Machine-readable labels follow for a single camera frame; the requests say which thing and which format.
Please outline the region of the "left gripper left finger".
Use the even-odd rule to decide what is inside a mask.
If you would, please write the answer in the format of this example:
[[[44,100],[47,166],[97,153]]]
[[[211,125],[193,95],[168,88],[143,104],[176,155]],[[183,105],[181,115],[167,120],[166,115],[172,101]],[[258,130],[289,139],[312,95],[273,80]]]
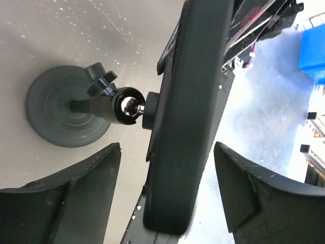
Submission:
[[[1,189],[1,243],[103,243],[119,143],[19,188]]]

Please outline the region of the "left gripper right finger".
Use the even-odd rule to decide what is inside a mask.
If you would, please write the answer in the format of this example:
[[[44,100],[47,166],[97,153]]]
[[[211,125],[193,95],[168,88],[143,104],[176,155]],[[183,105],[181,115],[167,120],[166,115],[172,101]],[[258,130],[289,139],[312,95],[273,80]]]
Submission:
[[[228,231],[235,243],[324,243],[324,189],[214,146]]]

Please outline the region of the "black phone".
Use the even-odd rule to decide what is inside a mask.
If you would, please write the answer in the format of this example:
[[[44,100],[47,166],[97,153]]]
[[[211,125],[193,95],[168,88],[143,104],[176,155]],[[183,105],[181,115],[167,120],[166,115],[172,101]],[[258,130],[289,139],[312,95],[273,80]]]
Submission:
[[[224,106],[219,89],[233,1],[186,1],[165,65],[149,157],[144,226],[186,232]]]

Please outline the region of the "black phone stand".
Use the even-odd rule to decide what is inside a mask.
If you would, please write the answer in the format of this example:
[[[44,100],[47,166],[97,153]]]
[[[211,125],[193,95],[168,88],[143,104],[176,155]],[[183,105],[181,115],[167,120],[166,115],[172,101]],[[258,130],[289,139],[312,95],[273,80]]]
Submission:
[[[26,118],[42,139],[66,148],[90,145],[111,124],[131,126],[139,117],[143,129],[152,130],[159,94],[144,97],[133,87],[117,88],[116,78],[101,63],[51,68],[29,87]]]

